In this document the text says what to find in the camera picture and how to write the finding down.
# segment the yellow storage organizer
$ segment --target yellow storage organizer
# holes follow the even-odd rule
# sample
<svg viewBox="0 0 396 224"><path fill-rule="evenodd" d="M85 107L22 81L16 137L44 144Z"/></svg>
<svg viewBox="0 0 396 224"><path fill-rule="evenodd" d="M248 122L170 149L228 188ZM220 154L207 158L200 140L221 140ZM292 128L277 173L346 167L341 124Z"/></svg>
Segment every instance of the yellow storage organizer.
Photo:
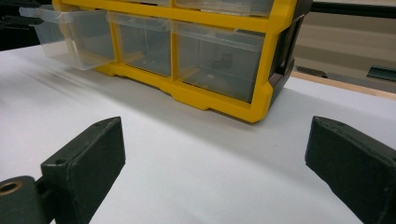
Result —
<svg viewBox="0 0 396 224"><path fill-rule="evenodd" d="M152 2L139 3L138 0L53 0L52 4L61 11L79 7L110 12L107 16L115 60L96 67L98 71L149 84L168 92L177 101L202 110L211 108L248 122L263 119L289 78L294 43L312 0L274 0L269 16L249 16L246 11L244 15L236 14L234 10L238 7L232 8L233 13L178 7L177 1L183 4L199 2L170 0L167 4L161 0L157 6ZM128 31L122 30L139 28L158 32L151 37L144 35L148 41L145 44L158 35L168 35L168 67L150 69L148 63L158 61L138 61L145 56L139 54L138 49L127 52L128 44L125 43L129 37L124 34ZM134 38L140 37L131 35L131 42ZM213 49L219 50L213 51L218 55L208 62Z"/></svg>

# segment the wooden surface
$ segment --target wooden surface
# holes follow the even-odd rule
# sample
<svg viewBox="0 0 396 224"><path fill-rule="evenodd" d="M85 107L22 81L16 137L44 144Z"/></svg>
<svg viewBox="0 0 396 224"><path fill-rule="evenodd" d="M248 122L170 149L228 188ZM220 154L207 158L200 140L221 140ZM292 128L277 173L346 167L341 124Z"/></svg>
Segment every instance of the wooden surface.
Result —
<svg viewBox="0 0 396 224"><path fill-rule="evenodd" d="M335 81L335 80L331 80L331 79L327 79L327 78L323 78L323 77L315 77L315 76L311 76L311 75L307 75L307 74L303 74L303 73L295 72L295 71L293 71L291 73L291 76L297 77L300 79L304 79L304 80L308 80L311 82L316 82L316 83L320 83L320 84L324 84L324 85L328 85L328 86L341 88L344 90L357 91L357 92L361 92L361 93L365 93L365 94L369 94L369 95L373 95L373 96L396 100L396 94L387 92L387 91L374 90L374 89L357 86L357 85L353 85L353 84L349 84L349 83L345 83L345 82Z"/></svg>
<svg viewBox="0 0 396 224"><path fill-rule="evenodd" d="M396 90L396 82L367 77L373 65L395 68L396 20L310 12L293 55L296 65L324 71L330 79Z"/></svg>

